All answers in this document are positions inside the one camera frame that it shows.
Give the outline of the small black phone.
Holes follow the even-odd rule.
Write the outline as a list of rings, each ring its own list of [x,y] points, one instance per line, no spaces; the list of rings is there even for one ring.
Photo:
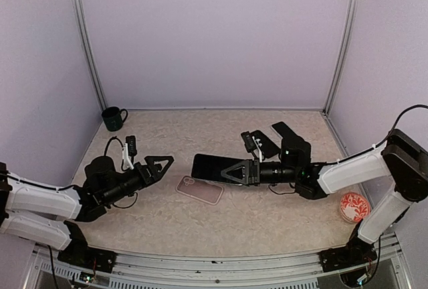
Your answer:
[[[191,177],[204,181],[229,184],[221,176],[220,172],[240,161],[243,161],[243,159],[196,154],[193,159]]]

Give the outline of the left aluminium corner post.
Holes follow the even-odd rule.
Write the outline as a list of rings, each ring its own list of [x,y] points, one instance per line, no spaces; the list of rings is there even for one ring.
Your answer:
[[[85,14],[84,14],[84,5],[82,0],[72,0],[74,11],[76,15],[78,33],[80,36],[80,41],[82,43],[82,49],[84,52],[84,57],[88,65],[88,70],[90,74],[90,79],[94,87],[96,94],[96,99],[98,101],[99,107],[101,110],[107,108],[106,98],[103,92],[102,84],[100,77],[98,75],[98,70],[96,67],[96,62],[94,59],[94,54],[92,51],[90,36],[88,33],[88,28],[86,26]]]

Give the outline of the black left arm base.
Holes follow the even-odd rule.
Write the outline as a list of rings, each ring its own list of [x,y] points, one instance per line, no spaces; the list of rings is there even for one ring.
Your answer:
[[[65,221],[71,242],[58,253],[58,260],[73,266],[111,274],[117,254],[110,250],[93,248],[88,245],[77,224]]]

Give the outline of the right aluminium corner post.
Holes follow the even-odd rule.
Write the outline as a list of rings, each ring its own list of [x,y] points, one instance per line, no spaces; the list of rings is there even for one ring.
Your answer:
[[[346,62],[348,48],[352,38],[352,30],[354,26],[356,11],[357,11],[357,5],[358,5],[358,0],[348,0],[344,29],[342,32],[342,38],[341,38],[340,47],[338,51],[338,57],[334,67],[332,82],[331,82],[327,99],[323,108],[323,112],[326,117],[330,116],[334,106],[336,95],[338,93],[338,88],[342,78],[342,73]]]

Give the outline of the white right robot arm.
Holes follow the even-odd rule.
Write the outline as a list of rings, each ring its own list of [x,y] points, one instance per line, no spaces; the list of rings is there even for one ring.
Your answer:
[[[293,134],[283,138],[278,162],[243,160],[221,170],[221,176],[241,185],[292,183],[306,199],[321,199],[354,185],[389,182],[387,192],[355,227],[342,259],[350,265],[368,254],[384,231],[412,206],[427,198],[427,150],[399,129],[379,144],[332,163],[310,159],[311,145]]]

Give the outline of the light blue phone case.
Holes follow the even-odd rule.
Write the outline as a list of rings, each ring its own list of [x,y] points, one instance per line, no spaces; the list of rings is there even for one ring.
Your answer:
[[[277,122],[275,124],[272,124],[271,127],[282,138],[292,138],[293,136],[296,136],[296,133],[285,122]]]

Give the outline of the aluminium front rail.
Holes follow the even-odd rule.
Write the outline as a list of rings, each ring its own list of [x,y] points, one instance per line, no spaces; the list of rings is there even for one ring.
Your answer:
[[[325,272],[316,250],[272,256],[195,258],[118,252],[111,272],[49,259],[36,245],[22,288],[341,288],[340,270]]]

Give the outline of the dark green mug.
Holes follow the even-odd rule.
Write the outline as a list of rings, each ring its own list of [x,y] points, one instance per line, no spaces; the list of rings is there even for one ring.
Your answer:
[[[109,132],[116,132],[123,127],[128,118],[128,111],[125,108],[111,106],[103,110],[101,116],[106,129]]]

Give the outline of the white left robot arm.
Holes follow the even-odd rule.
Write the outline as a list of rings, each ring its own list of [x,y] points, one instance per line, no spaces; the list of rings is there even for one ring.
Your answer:
[[[74,223],[54,222],[55,215],[73,222],[93,222],[106,214],[117,201],[159,182],[172,165],[172,156],[147,156],[145,164],[119,173],[108,156],[96,157],[84,169],[82,186],[53,187],[27,181],[1,163],[1,232],[43,243],[85,266],[93,249],[72,237]]]

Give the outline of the red patterned white dish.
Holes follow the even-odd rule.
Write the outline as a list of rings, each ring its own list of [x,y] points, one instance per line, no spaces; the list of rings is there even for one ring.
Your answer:
[[[371,208],[364,196],[350,192],[340,198],[339,211],[345,221],[358,223],[370,214]]]

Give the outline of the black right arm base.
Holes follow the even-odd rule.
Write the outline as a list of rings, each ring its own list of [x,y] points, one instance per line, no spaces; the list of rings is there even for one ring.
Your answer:
[[[318,253],[323,272],[358,266],[378,258],[373,244],[358,238],[361,221],[353,229],[345,246],[322,250]]]

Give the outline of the pink clear phone case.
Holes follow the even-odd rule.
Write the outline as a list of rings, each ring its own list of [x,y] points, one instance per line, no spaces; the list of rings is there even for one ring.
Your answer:
[[[218,204],[224,192],[222,186],[213,185],[190,176],[184,176],[175,189],[181,195],[210,205]]]

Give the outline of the aluminium corner post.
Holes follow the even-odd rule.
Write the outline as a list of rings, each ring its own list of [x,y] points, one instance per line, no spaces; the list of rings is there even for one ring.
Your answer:
[[[352,38],[352,30],[354,26],[356,11],[357,11],[357,5],[358,5],[358,0],[348,0],[344,29],[342,32],[342,38],[341,38],[340,47],[338,51],[338,57],[334,67],[332,82],[331,82],[327,99],[323,108],[323,112],[326,117],[330,116],[334,106],[336,95],[338,93],[338,88],[342,78],[342,73],[346,62],[348,48]]]
[[[90,36],[88,33],[88,28],[86,26],[85,14],[84,14],[84,5],[82,0],[72,0],[74,11],[76,15],[78,33],[80,36],[80,41],[82,43],[82,49],[84,52],[84,57],[88,65],[88,70],[90,74],[90,79],[94,87],[96,94],[96,99],[98,101],[99,107],[101,110],[107,108],[106,98],[103,92],[102,84],[100,77],[98,75],[98,70],[96,67],[96,62],[94,59],[94,54],[92,51]]]

